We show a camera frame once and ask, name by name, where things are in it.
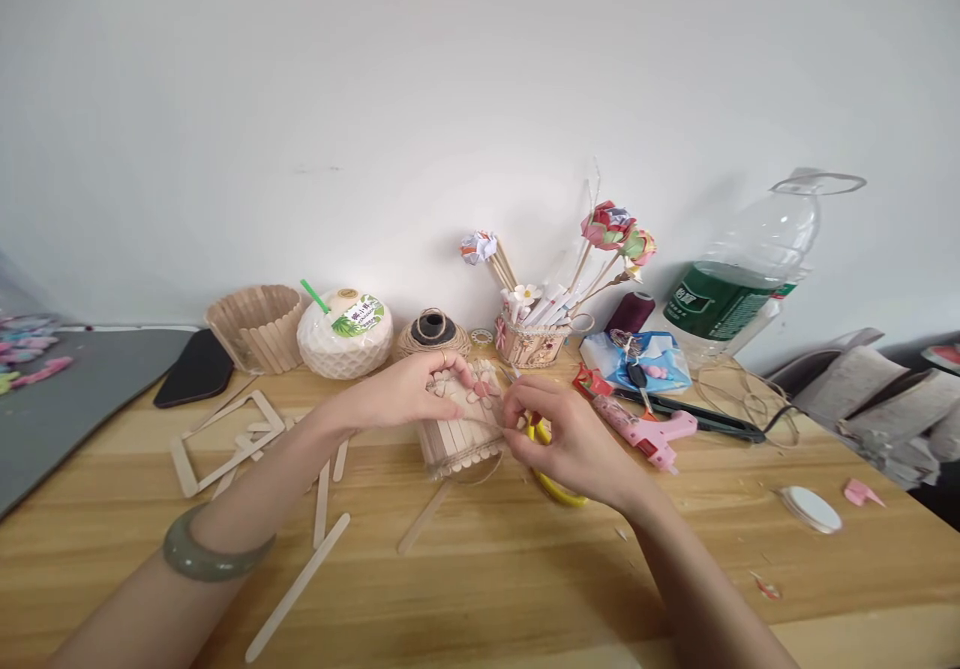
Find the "human hand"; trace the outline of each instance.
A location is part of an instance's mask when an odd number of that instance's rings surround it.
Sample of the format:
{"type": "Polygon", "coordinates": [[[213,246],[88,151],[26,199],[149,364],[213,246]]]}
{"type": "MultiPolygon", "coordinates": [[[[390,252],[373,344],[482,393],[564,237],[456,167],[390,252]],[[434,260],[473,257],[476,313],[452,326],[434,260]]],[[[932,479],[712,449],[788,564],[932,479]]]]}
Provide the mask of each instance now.
{"type": "Polygon", "coordinates": [[[412,354],[379,374],[364,379],[315,411],[332,414],[339,428],[350,431],[399,426],[419,419],[459,419],[463,408],[426,389],[434,372],[451,369],[472,389],[476,378],[455,351],[412,354]]]}
{"type": "Polygon", "coordinates": [[[504,394],[503,436],[513,456],[568,489],[624,512],[638,488],[656,484],[611,436],[583,397],[546,377],[524,375],[504,394]],[[547,446],[517,431],[526,411],[550,420],[547,446]]]}

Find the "white wall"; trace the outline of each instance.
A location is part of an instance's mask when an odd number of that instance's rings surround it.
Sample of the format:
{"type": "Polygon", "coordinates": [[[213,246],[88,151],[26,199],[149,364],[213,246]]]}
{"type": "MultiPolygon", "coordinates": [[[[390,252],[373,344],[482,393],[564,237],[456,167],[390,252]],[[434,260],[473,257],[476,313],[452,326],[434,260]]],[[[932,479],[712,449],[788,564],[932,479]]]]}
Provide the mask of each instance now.
{"type": "Polygon", "coordinates": [[[0,250],[84,321],[306,276],[471,327],[498,299],[459,236],[541,279],[593,152],[657,295],[821,166],[871,183],[825,202],[815,273],[743,356],[948,331],[958,27],[960,0],[0,0],[0,250]]]}

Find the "bottle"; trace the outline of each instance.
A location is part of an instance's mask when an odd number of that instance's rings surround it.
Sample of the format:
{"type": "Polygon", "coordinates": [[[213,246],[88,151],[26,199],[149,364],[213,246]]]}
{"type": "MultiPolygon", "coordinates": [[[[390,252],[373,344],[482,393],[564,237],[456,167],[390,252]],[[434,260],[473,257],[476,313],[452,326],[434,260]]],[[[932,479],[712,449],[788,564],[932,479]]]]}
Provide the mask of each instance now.
{"type": "Polygon", "coordinates": [[[800,267],[820,231],[819,197],[866,183],[850,174],[799,174],[774,184],[734,218],[693,263],[663,310],[692,366],[720,354],[800,267]]]}
{"type": "Polygon", "coordinates": [[[728,356],[736,356],[737,352],[743,349],[747,344],[754,340],[754,338],[766,329],[773,320],[780,316],[780,311],[782,309],[780,303],[787,297],[790,292],[797,288],[803,279],[811,272],[810,267],[807,264],[802,264],[796,271],[796,273],[789,279],[783,286],[775,289],[773,294],[770,295],[770,298],[767,300],[767,303],[764,304],[760,311],[757,312],[757,315],[753,318],[749,324],[747,324],[740,333],[737,334],[728,344],[726,349],[724,349],[724,354],[728,356]]]}

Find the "floral pen holder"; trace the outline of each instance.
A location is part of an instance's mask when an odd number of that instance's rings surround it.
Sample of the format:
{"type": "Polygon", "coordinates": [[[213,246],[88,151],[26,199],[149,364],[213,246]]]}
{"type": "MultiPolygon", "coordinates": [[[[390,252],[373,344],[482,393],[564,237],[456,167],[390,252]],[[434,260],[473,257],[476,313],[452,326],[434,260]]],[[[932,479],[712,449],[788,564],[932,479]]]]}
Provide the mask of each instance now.
{"type": "MultiPolygon", "coordinates": [[[[592,326],[591,321],[585,331],[592,326]]],[[[560,348],[573,332],[570,325],[520,326],[511,322],[504,311],[497,317],[497,352],[503,361],[517,369],[548,367],[557,361],[560,348]]]]}

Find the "bracelet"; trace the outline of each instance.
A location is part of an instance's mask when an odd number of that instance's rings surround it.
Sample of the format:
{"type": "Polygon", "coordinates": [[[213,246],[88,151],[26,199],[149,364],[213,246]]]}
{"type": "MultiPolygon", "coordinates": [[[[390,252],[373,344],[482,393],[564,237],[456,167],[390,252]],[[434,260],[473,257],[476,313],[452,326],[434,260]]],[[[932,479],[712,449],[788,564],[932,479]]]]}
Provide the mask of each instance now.
{"type": "Polygon", "coordinates": [[[222,582],[248,574],[267,555],[277,540],[242,554],[218,554],[200,546],[190,534],[194,517],[207,506],[200,504],[174,519],[163,538],[163,558],[182,576],[202,582],[222,582]]]}

